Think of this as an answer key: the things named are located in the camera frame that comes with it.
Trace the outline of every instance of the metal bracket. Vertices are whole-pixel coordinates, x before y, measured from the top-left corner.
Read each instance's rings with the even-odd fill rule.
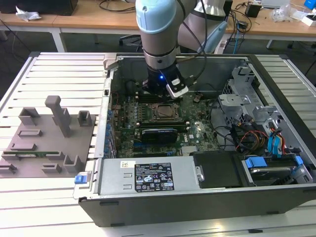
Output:
[[[118,66],[118,59],[116,53],[106,53],[103,59],[103,65],[105,70],[111,70]]]

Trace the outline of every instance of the white cable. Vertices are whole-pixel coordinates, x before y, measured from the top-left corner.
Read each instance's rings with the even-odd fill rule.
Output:
[[[293,6],[297,6],[297,7],[300,7],[300,8],[302,8],[303,9],[303,12],[305,12],[305,9],[306,9],[306,7],[303,7],[303,6],[299,6],[299,5],[295,5],[295,4],[293,4],[293,3],[290,3],[291,5],[293,5]]]

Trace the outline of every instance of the power supply label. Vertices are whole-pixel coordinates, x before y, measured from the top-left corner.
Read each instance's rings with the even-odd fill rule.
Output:
[[[135,165],[135,191],[158,192],[174,190],[171,163]]]

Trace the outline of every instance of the blue latch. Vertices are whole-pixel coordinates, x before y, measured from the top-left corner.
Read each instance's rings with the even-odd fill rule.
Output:
[[[278,146],[280,144],[280,138],[276,137],[275,138],[275,143],[273,144],[273,149],[272,149],[272,154],[276,155],[278,158],[281,158],[281,154],[278,153]]]
[[[303,164],[303,160],[302,160],[302,158],[300,156],[295,157],[295,160],[297,162],[297,166]]]
[[[248,168],[267,167],[267,163],[263,157],[249,157],[245,160]]]
[[[86,175],[76,175],[75,176],[75,184],[86,184],[87,176]]]

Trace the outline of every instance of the wooden desk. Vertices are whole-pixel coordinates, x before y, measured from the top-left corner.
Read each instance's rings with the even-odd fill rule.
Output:
[[[124,29],[138,30],[136,14],[115,13],[101,9],[99,0],[79,0],[72,16],[57,16],[53,22],[54,27],[66,28],[97,28],[97,29]],[[135,6],[132,3],[113,1],[110,9],[126,9]]]
[[[23,21],[18,18],[15,14],[2,14],[0,13],[0,19],[5,22],[8,26],[42,26],[42,27],[53,27],[53,22],[57,15],[41,14],[41,19],[35,21]]]
[[[245,2],[245,0],[234,0],[232,9],[241,2]],[[291,0],[291,3],[298,6],[304,6],[304,0]],[[291,6],[300,11],[303,10],[301,7],[294,5]],[[238,11],[245,13],[245,10],[246,7],[243,6]],[[252,27],[246,35],[316,37],[316,27],[309,27],[303,22],[294,19],[292,22],[274,22],[270,17],[271,12],[271,9],[261,9],[257,18],[251,18]],[[243,17],[240,13],[237,13],[237,20],[249,22],[249,20]],[[233,19],[230,17],[228,29],[226,30],[227,33],[231,33],[233,31],[233,27]]]
[[[233,9],[238,3],[244,1],[234,0]],[[41,15],[42,19],[30,22],[19,20],[15,14],[0,14],[0,17],[13,31],[50,32],[53,35],[58,52],[67,51],[61,33],[122,35],[139,33],[135,12],[108,12],[100,9],[99,2],[100,0],[79,0],[72,16]],[[292,0],[292,3],[303,6],[304,0]],[[113,0],[109,5],[112,9],[124,9],[131,6],[133,4],[119,0]],[[245,7],[240,8],[239,11],[244,13]],[[270,40],[270,42],[272,40],[316,41],[316,27],[308,27],[296,20],[275,23],[270,18],[270,12],[270,9],[262,9],[257,18],[251,19],[252,28],[244,35],[245,39]],[[237,19],[248,21],[239,13],[237,13]],[[231,17],[228,23],[223,41],[227,40],[233,31]],[[0,24],[1,30],[6,30],[6,27]]]

